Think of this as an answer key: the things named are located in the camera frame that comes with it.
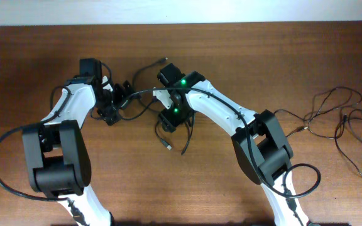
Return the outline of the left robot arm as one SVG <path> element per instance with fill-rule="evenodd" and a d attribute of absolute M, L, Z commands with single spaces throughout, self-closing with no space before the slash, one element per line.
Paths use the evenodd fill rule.
<path fill-rule="evenodd" d="M 95 58 L 79 62 L 79 74 L 61 87 L 62 95 L 40 123 L 23 129 L 22 139 L 30 186 L 58 202 L 77 225 L 114 225 L 91 187 L 92 168 L 81 129 L 92 108 L 109 126 L 119 121 L 117 108 L 135 92 L 128 81 L 103 76 Z"/>

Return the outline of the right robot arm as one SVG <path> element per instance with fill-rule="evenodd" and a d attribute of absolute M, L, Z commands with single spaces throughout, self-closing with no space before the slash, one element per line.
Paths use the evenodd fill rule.
<path fill-rule="evenodd" d="M 226 131 L 242 172 L 265 192 L 275 225 L 310 225 L 298 201 L 291 172 L 293 151 L 273 113 L 244 108 L 214 88 L 203 75 L 183 74 L 174 64 L 158 72 L 162 90 L 153 95 L 163 104 L 158 118 L 166 132 L 204 114 Z"/>

